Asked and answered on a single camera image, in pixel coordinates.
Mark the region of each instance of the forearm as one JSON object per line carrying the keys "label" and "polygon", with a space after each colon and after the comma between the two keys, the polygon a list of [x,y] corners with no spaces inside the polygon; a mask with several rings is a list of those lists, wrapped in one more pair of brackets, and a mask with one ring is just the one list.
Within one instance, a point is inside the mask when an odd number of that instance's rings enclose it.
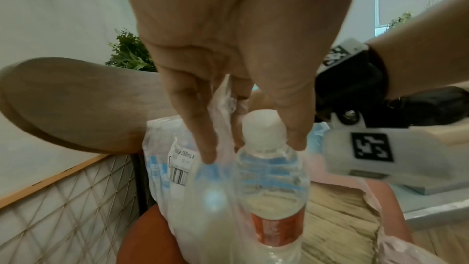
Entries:
{"label": "forearm", "polygon": [[446,0],[367,44],[389,76],[388,97],[469,80],[469,0]]}

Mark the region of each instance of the black metal pole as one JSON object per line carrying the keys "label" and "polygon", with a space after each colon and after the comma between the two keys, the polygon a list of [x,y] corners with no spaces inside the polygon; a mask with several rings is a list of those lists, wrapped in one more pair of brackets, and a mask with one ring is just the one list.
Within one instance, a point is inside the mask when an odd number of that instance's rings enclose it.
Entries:
{"label": "black metal pole", "polygon": [[147,178],[147,171],[145,170],[145,163],[140,154],[131,154],[133,170],[135,172],[135,186],[137,188],[137,202],[138,211],[140,215],[147,211],[147,194],[145,191],[145,178]]}

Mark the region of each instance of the barcode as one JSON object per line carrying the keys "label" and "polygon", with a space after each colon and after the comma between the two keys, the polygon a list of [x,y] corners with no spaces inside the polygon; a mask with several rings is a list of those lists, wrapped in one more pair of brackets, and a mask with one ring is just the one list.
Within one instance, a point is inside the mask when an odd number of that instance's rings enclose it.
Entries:
{"label": "barcode", "polygon": [[176,167],[171,167],[171,181],[178,185],[185,186],[186,185],[186,178],[187,178],[187,171],[176,168]]}

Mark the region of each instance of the plastic wrap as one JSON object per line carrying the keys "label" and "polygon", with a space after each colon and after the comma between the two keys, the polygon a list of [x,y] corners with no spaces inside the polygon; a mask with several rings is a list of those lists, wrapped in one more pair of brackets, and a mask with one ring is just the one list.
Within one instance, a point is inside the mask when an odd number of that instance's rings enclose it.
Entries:
{"label": "plastic wrap", "polygon": [[[261,263],[256,260],[258,241],[250,216],[237,200],[234,143],[231,137],[230,98],[227,79],[209,105],[218,136],[217,160],[205,165],[196,158],[190,168],[184,191],[173,187],[168,175],[168,161],[175,133],[181,127],[179,117],[149,121],[143,142],[149,185],[153,198],[175,235],[184,259],[191,264]],[[322,136],[328,126],[315,125],[308,136],[308,149],[301,153],[311,180],[324,184],[358,188],[365,192],[367,203],[381,211],[365,181],[332,176],[322,168]],[[383,231],[377,240],[377,259],[383,264],[445,264],[434,255]]]}

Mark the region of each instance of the wooden floor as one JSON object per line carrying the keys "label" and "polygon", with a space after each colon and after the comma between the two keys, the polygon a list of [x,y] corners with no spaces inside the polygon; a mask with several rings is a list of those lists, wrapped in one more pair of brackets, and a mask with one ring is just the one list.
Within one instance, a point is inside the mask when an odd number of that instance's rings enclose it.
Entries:
{"label": "wooden floor", "polygon": [[416,231],[415,244],[448,264],[469,264],[469,220]]}

